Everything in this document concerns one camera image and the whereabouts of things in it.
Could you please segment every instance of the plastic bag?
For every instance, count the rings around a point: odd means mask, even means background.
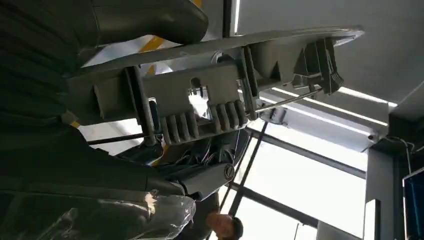
[[[178,195],[146,192],[139,202],[32,195],[0,239],[171,240],[195,212],[195,201]]]

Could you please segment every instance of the person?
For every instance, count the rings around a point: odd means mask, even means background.
[[[192,224],[185,226],[174,240],[203,240],[212,231],[219,240],[238,240],[243,236],[243,224],[237,217],[220,214],[219,196],[215,192],[196,203]]]

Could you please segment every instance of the electrical wire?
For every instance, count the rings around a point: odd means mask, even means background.
[[[409,170],[409,174],[411,174],[412,173],[412,168],[411,168],[411,156],[410,156],[409,145],[412,146],[411,152],[413,152],[414,149],[415,149],[415,144],[413,144],[411,142],[407,142],[407,141],[405,141],[402,138],[397,137],[397,136],[386,136],[385,139],[388,140],[391,143],[401,142],[401,143],[403,143],[405,145],[405,148],[406,148],[406,159],[408,161],[408,170]]]

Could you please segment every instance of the computer screen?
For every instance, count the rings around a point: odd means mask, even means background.
[[[424,168],[403,179],[405,239],[424,239]]]

